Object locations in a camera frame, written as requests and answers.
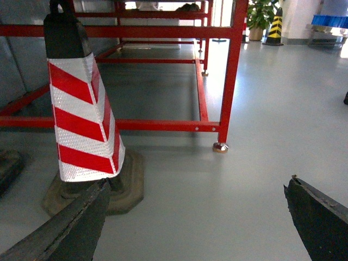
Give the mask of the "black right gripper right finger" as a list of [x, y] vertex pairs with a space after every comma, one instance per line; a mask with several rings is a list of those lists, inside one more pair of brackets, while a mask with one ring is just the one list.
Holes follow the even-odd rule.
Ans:
[[347, 260], [347, 207], [296, 175], [284, 194], [311, 260]]

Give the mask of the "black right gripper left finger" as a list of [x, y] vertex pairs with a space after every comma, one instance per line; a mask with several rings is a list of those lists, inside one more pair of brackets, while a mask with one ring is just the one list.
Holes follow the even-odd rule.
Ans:
[[110, 180], [101, 179], [33, 233], [1, 254], [1, 260], [93, 260], [107, 215]]

